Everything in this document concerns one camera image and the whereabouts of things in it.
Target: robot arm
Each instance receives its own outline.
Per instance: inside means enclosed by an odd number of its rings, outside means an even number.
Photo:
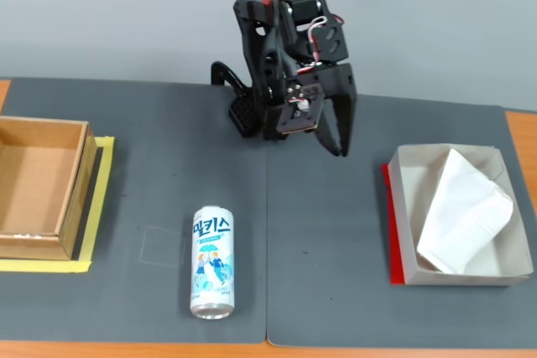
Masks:
[[[244,137],[267,140],[314,132],[333,155],[347,156],[356,89],[341,26],[326,0],[237,0],[233,6],[252,86],[223,63],[211,67],[211,83],[229,83],[237,96],[229,116]],[[340,144],[323,114],[334,108]]]

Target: gray mat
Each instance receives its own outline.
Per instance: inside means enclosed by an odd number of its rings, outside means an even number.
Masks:
[[[193,85],[12,83],[4,115],[87,120],[117,146],[90,272],[0,272],[1,339],[265,339],[266,148],[237,134],[230,96]],[[189,310],[191,225],[203,205],[235,217],[236,309],[220,321]]]
[[[537,348],[535,278],[512,288],[389,285],[381,165],[406,143],[499,148],[537,257],[534,212],[502,108],[363,96],[348,158],[332,157],[312,136],[268,146],[269,340]]]

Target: open cardboard box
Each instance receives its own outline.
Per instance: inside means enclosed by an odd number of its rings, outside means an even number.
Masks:
[[[0,257],[70,260],[95,155],[88,122],[0,117]]]
[[[449,150],[454,148],[511,197],[509,223],[468,264],[464,275],[436,270],[416,247]],[[388,165],[407,285],[512,285],[534,271],[524,223],[502,154],[496,148],[458,144],[400,146]]]

